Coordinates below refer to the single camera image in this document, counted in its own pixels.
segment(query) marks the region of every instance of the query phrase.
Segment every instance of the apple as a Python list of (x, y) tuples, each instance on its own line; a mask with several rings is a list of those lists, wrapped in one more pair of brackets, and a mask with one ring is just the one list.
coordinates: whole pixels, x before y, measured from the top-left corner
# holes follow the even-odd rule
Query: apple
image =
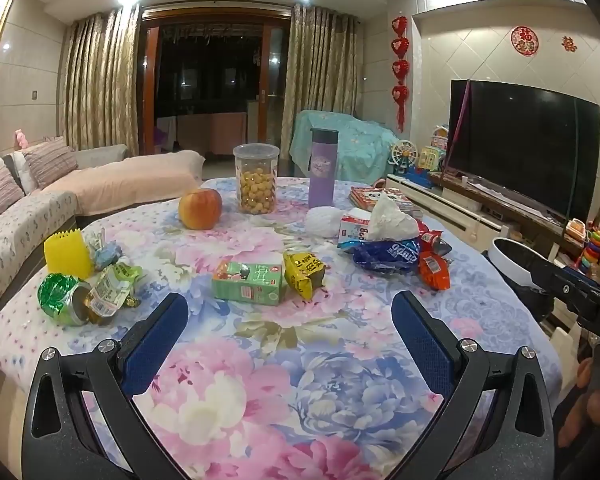
[(212, 229), (222, 213), (222, 197), (215, 189), (198, 188), (180, 199), (178, 215), (189, 229)]

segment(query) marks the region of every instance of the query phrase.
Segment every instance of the thermos bottle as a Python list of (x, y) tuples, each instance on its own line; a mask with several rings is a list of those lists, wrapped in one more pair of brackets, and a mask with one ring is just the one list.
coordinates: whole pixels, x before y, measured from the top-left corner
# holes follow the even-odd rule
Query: thermos bottle
[(338, 161), (338, 132), (312, 128), (314, 142), (309, 161), (309, 208), (333, 205)]

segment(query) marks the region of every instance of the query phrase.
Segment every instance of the red heart hanging decoration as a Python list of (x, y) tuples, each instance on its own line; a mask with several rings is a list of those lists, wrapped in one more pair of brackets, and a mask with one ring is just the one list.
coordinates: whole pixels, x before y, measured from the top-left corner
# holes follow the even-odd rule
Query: red heart hanging decoration
[(403, 59), (400, 61), (394, 61), (392, 70), (394, 70), (394, 75), (398, 78), (398, 83), (402, 85), (404, 84), (404, 79), (409, 73), (409, 62)]
[(391, 94), (394, 97), (394, 101), (398, 105), (398, 130), (404, 131), (404, 104), (409, 98), (409, 89), (404, 85), (394, 86), (391, 90)]
[(404, 33), (407, 30), (408, 23), (409, 20), (406, 16), (399, 16), (391, 22), (392, 29), (398, 35), (399, 38), (404, 36)]
[(391, 48), (394, 50), (398, 59), (404, 59), (404, 55), (409, 48), (409, 40), (407, 38), (396, 38), (391, 42)]

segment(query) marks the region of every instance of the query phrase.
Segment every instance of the patterned curtain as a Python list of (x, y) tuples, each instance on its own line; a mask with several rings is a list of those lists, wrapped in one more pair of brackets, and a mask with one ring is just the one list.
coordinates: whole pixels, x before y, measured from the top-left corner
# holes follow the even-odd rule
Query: patterned curtain
[(138, 155), (139, 6), (75, 22), (64, 47), (60, 132), (76, 150), (126, 144)]
[(296, 5), (291, 19), (280, 156), (288, 158), (296, 114), (353, 114), (358, 100), (358, 34), (353, 16)]

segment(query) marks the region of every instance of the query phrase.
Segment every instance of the black mechanical device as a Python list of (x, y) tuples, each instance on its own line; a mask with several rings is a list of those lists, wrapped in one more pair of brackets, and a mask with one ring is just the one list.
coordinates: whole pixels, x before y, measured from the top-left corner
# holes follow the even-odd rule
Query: black mechanical device
[[(536, 264), (534, 282), (578, 314), (578, 322), (600, 334), (600, 288), (559, 269)], [(515, 355), (458, 341), (410, 292), (398, 294), (392, 317), (429, 388), (444, 397), (440, 409), (391, 480), (528, 480), (554, 478), (554, 431), (536, 352)], [(131, 397), (144, 392), (186, 326), (186, 300), (170, 294), (122, 341), (104, 340), (90, 353), (40, 356), (29, 394), (22, 441), (24, 480), (186, 480), (145, 423)], [(488, 417), (470, 458), (450, 467), (484, 391), (494, 390)], [(109, 430), (132, 472), (107, 458), (84, 405), (94, 392)], [(596, 442), (582, 450), (561, 479), (596, 460)]]

